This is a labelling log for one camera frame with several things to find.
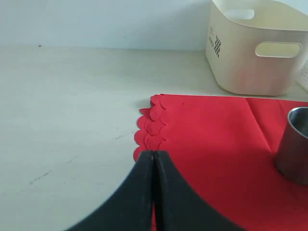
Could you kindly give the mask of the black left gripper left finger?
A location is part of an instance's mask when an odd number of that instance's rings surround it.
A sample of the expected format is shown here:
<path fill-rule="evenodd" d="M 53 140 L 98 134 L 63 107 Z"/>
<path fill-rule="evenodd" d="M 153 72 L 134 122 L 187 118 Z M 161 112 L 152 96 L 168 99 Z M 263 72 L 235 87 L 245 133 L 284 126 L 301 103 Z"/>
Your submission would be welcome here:
<path fill-rule="evenodd" d="M 154 152 L 145 151 L 119 188 L 69 231 L 150 231 Z"/>

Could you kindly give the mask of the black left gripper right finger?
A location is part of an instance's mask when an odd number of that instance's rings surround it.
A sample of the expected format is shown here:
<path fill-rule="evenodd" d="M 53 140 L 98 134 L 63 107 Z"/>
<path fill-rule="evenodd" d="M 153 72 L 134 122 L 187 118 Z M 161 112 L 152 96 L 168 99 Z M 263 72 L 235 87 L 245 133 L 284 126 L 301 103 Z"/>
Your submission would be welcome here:
<path fill-rule="evenodd" d="M 157 231 L 242 231 L 204 201 L 167 152 L 154 152 L 154 219 Z"/>

